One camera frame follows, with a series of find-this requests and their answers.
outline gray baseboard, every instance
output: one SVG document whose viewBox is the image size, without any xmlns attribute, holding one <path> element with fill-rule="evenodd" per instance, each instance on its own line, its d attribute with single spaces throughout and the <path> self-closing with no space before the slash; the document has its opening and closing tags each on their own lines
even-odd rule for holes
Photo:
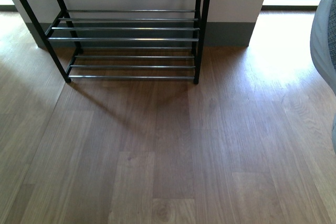
<svg viewBox="0 0 336 224">
<path fill-rule="evenodd" d="M 42 40 L 39 38 L 34 26 L 32 23 L 26 23 L 28 29 L 30 30 L 33 38 L 35 39 L 36 44 L 38 45 L 38 47 L 45 47 Z M 49 26 L 49 24 L 41 24 L 42 28 L 44 30 L 46 30 Z M 85 24 L 85 26 L 108 26 L 108 24 Z M 120 26 L 130 26 L 130 27 L 134 27 L 137 24 L 119 24 Z M 181 27 L 183 24 L 172 24 L 172 23 L 167 23 L 165 24 L 165 26 L 167 27 Z M 207 23 L 207 29 L 206 29 L 206 36 L 205 36 L 205 41 L 204 41 L 204 45 L 205 46 L 210 46 L 210 47 L 215 47 L 215 46 L 248 46 L 253 30 L 254 30 L 254 26 L 255 23 L 242 23 L 242 22 L 236 22 L 236 23 L 229 23 L 229 22 L 208 22 Z M 153 37 L 174 37 L 175 34 L 173 34 L 175 32 L 165 32 L 162 33 L 160 32 L 160 34 L 158 34 L 157 32 L 152 33 Z M 176 35 L 176 37 L 190 37 L 190 34 L 188 34 L 189 32 L 178 32 L 178 35 Z M 68 34 L 57 34 L 56 36 L 59 37 L 63 37 L 63 36 L 67 36 L 69 37 Z M 115 31 L 109 31 L 109 32 L 104 32 L 103 34 L 98 35 L 97 32 L 92 33 L 89 31 L 82 31 L 80 36 L 83 37 L 99 37 L 99 36 L 104 36 L 104 37 L 127 37 L 130 36 L 129 32 L 127 31 L 122 31 L 122 32 L 115 32 Z M 139 33 L 136 35 L 137 37 L 145 37 L 148 35 L 145 35 L 144 33 Z M 72 42 L 54 42 L 53 46 L 55 47 L 72 47 L 73 43 Z M 96 47 L 96 46 L 101 46 L 101 47 L 106 47 L 106 46 L 129 46 L 129 43 L 127 44 L 120 44 L 118 43 L 117 45 L 109 42 L 108 45 L 107 43 L 101 43 L 101 42 L 87 42 L 86 45 L 87 47 Z M 170 45 L 165 45 L 165 44 L 157 44 L 157 45 L 153 45 L 151 44 L 147 44 L 144 45 L 143 43 L 141 45 L 137 45 L 137 44 L 132 44 L 131 46 L 170 46 Z M 173 46 L 185 46 L 183 43 L 178 43 L 175 44 Z"/>
<path fill-rule="evenodd" d="M 0 0 L 0 12 L 17 12 L 12 0 Z"/>
</svg>

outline laminate floor plank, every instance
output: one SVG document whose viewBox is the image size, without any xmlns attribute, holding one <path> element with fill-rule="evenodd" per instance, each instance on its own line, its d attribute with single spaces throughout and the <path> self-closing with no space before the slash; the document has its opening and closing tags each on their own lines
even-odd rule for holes
<svg viewBox="0 0 336 224">
<path fill-rule="evenodd" d="M 5 83 L 0 89 L 0 111 L 2 114 L 13 114 L 25 101 L 26 93 L 29 92 L 24 84 L 18 82 Z"/>
<path fill-rule="evenodd" d="M 0 126 L 0 223 L 9 214 L 50 116 L 50 111 L 0 116 L 4 123 Z"/>
<path fill-rule="evenodd" d="M 151 224 L 194 224 L 194 199 L 153 199 Z"/>
<path fill-rule="evenodd" d="M 240 222 L 286 223 L 270 173 L 233 173 Z"/>
<path fill-rule="evenodd" d="M 186 83 L 159 87 L 154 198 L 193 198 L 191 132 Z"/>
<path fill-rule="evenodd" d="M 311 77 L 307 81 L 303 93 L 309 98 L 308 106 L 314 108 L 319 117 L 319 123 L 324 126 L 331 137 L 332 122 L 336 113 L 336 97 L 332 89 L 315 69 L 312 70 Z"/>
<path fill-rule="evenodd" d="M 24 184 L 21 186 L 15 201 L 11 207 L 5 224 L 20 224 L 22 216 L 26 210 L 30 197 L 33 193 L 34 185 Z"/>
<path fill-rule="evenodd" d="M 120 145 L 121 151 L 154 151 L 158 85 L 155 81 L 131 84 L 124 113 L 128 127 Z"/>
<path fill-rule="evenodd" d="M 281 103 L 254 110 L 286 223 L 331 223 Z"/>
<path fill-rule="evenodd" d="M 108 223 L 151 223 L 153 172 L 153 152 L 119 153 Z"/>
<path fill-rule="evenodd" d="M 250 108 L 255 101 L 221 100 L 222 139 L 233 172 L 268 173 L 267 155 L 259 137 L 259 125 Z"/>
<path fill-rule="evenodd" d="M 303 92 L 309 83 L 309 39 L 314 12 L 263 12 L 247 49 L 245 76 L 255 89 L 250 100 L 281 101 L 292 92 Z"/>
<path fill-rule="evenodd" d="M 221 47 L 211 48 L 211 62 L 214 73 L 214 86 L 219 91 L 220 98 L 227 100 L 248 100 L 249 92 L 254 87 L 249 86 L 245 76 L 246 48 Z"/>
<path fill-rule="evenodd" d="M 221 129 L 220 90 L 213 85 L 212 48 L 204 49 L 200 80 L 201 85 L 188 84 L 191 129 Z"/>
<path fill-rule="evenodd" d="M 317 112 L 311 101 L 300 95 L 295 99 L 285 99 L 283 107 L 328 215 L 332 223 L 336 223 L 336 185 L 333 183 L 336 158 L 330 130 L 325 129 L 320 111 Z"/>
<path fill-rule="evenodd" d="M 25 23 L 17 12 L 0 12 L 0 48 L 4 44 L 28 44 L 34 43 Z"/>
<path fill-rule="evenodd" d="M 121 130 L 109 113 L 95 111 L 63 223 L 108 222 Z"/>
<path fill-rule="evenodd" d="M 35 188 L 22 223 L 62 223 L 74 186 L 92 111 L 55 111 L 24 184 Z"/>
<path fill-rule="evenodd" d="M 35 43 L 23 43 L 20 46 L 8 43 L 7 46 L 0 47 L 0 57 L 0 88 L 8 84 L 14 89 L 20 86 L 30 89 L 64 85 L 50 54 L 37 48 Z"/>
<path fill-rule="evenodd" d="M 196 223 L 240 223 L 229 153 L 218 130 L 195 130 L 193 165 Z"/>
<path fill-rule="evenodd" d="M 89 83 L 72 82 L 65 85 L 57 102 L 57 110 L 78 111 L 107 111 L 113 114 L 116 106 L 113 106 L 114 100 L 118 96 L 125 95 L 123 88 L 103 87 L 101 81 L 95 82 L 95 85 Z"/>
</svg>

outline gray fabric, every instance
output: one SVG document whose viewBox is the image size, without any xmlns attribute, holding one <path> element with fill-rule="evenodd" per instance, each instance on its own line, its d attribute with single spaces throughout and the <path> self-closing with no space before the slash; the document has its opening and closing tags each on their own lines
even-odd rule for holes
<svg viewBox="0 0 336 224">
<path fill-rule="evenodd" d="M 328 19 L 328 46 L 331 62 L 336 70 L 336 0 L 331 3 Z"/>
<path fill-rule="evenodd" d="M 331 141 L 332 141 L 332 145 L 334 147 L 334 151 L 336 153 L 336 115 L 334 117 L 334 121 L 332 122 Z"/>
<path fill-rule="evenodd" d="M 336 71 L 328 46 L 328 22 L 332 2 L 333 0 L 321 0 L 316 10 L 310 35 L 310 53 L 317 71 L 336 94 Z"/>
</svg>

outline chrome bar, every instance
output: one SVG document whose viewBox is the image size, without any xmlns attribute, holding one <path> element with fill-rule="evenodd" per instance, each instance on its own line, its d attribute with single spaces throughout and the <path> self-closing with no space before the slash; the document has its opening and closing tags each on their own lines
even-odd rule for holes
<svg viewBox="0 0 336 224">
<path fill-rule="evenodd" d="M 195 66 L 117 66 L 117 65 L 70 65 L 71 68 L 90 68 L 90 69 L 194 69 Z"/>
<path fill-rule="evenodd" d="M 110 80 L 194 80 L 191 76 L 69 76 L 69 78 L 94 78 Z"/>
<path fill-rule="evenodd" d="M 66 10 L 68 13 L 194 13 L 196 10 Z"/>
<path fill-rule="evenodd" d="M 61 21 L 86 22 L 194 22 L 197 18 L 60 18 Z"/>
<path fill-rule="evenodd" d="M 91 31 L 91 30 L 134 30 L 134 31 L 197 31 L 199 28 L 179 28 L 179 27 L 53 27 L 52 30 L 65 30 L 65 31 Z"/>
<path fill-rule="evenodd" d="M 49 38 L 53 41 L 187 41 L 197 42 L 197 38 Z"/>
<path fill-rule="evenodd" d="M 61 10 L 58 15 L 56 16 L 56 18 L 54 19 L 54 21 L 51 23 L 51 25 L 48 27 L 48 29 L 45 32 L 46 37 L 50 37 L 51 35 L 53 35 L 54 31 L 53 31 L 53 27 L 54 26 L 58 26 L 60 23 L 60 18 L 64 17 L 64 11 Z"/>
<path fill-rule="evenodd" d="M 103 56 L 103 55 L 80 55 L 76 56 L 77 59 L 101 59 L 101 60 L 128 60 L 128 59 L 172 59 L 172 60 L 188 60 L 194 59 L 194 56 Z"/>
<path fill-rule="evenodd" d="M 71 70 L 72 70 L 71 65 L 75 64 L 75 62 L 76 62 L 76 60 L 77 60 L 76 56 L 77 56 L 80 52 L 82 52 L 82 49 L 79 48 L 79 47 L 77 47 L 77 48 L 74 50 L 74 53 L 72 54 L 72 57 L 71 57 L 71 59 L 70 59 L 69 65 L 68 65 L 67 70 L 66 70 L 67 75 L 70 74 L 70 72 L 71 72 Z"/>
<path fill-rule="evenodd" d="M 83 49 L 88 50 L 191 50 L 192 47 L 83 47 Z"/>
</svg>

